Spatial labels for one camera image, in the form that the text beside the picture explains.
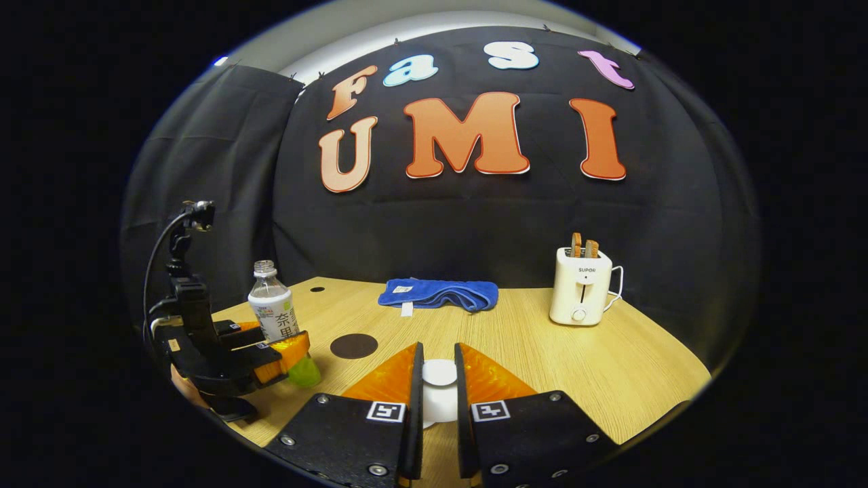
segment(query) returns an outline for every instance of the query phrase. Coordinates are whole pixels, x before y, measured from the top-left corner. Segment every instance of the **water bottle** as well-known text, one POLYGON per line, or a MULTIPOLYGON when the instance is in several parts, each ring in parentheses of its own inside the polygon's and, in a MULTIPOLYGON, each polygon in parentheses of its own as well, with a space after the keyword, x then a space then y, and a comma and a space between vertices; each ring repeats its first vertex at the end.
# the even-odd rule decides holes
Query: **water bottle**
MULTIPOLYGON (((293 308, 293 292, 277 279, 277 269, 269 260, 253 264, 256 284, 247 296, 247 301, 259 320, 266 343, 288 339, 299 332, 299 321, 293 308)), ((319 368, 308 353, 290 368, 288 378, 298 386, 314 386, 319 383, 319 368)))

